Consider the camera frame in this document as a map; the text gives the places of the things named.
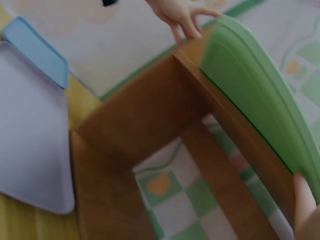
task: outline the wooden edge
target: wooden edge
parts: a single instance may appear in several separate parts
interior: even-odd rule
[[[111,96],[75,131],[131,169],[209,109],[170,54]]]
[[[181,51],[174,53],[186,76],[211,106],[211,112],[261,179],[285,218],[294,226],[293,176],[239,109]]]
[[[279,239],[239,173],[206,126],[199,121],[181,137],[238,239]]]
[[[157,239],[133,172],[115,166],[76,132],[70,138],[82,239]]]

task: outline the purple plastic tray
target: purple plastic tray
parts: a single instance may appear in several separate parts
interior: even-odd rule
[[[56,213],[74,209],[64,92],[0,43],[0,191]]]

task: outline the green plastic board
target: green plastic board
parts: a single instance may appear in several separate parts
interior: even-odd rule
[[[201,70],[255,126],[288,169],[305,175],[320,203],[320,155],[291,90],[250,31],[219,17]]]

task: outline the orange heart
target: orange heart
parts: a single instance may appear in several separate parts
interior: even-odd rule
[[[148,183],[149,193],[163,197],[170,189],[170,177],[163,173]]]

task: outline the checkered mat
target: checkered mat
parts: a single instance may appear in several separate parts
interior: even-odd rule
[[[283,214],[228,135],[211,115],[204,122],[280,239],[294,239]],[[180,138],[137,166],[134,173],[159,240],[237,239]]]

